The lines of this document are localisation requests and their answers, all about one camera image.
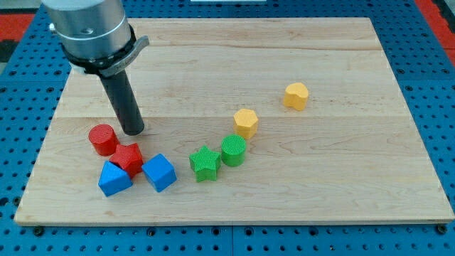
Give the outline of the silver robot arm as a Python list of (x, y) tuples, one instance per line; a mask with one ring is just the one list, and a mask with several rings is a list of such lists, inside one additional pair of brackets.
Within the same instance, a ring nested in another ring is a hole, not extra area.
[(140, 134), (144, 121), (126, 67), (149, 37), (136, 37), (120, 0), (42, 0), (42, 5), (70, 63), (98, 76), (123, 132)]

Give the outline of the black flange with grey clamp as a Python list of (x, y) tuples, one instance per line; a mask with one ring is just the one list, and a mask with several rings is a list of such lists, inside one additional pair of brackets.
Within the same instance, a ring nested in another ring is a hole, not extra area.
[(125, 41), (117, 32), (91, 38), (63, 37), (63, 52), (71, 65), (80, 69), (82, 74), (98, 75), (108, 78), (123, 72), (149, 46), (148, 36), (137, 38), (134, 29), (128, 25), (129, 38)]

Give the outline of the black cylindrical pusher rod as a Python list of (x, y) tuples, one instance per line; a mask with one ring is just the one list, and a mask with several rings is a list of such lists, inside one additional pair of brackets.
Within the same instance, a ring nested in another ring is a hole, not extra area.
[(100, 75), (100, 80), (123, 132), (130, 136), (140, 134), (144, 121), (126, 72), (109, 77)]

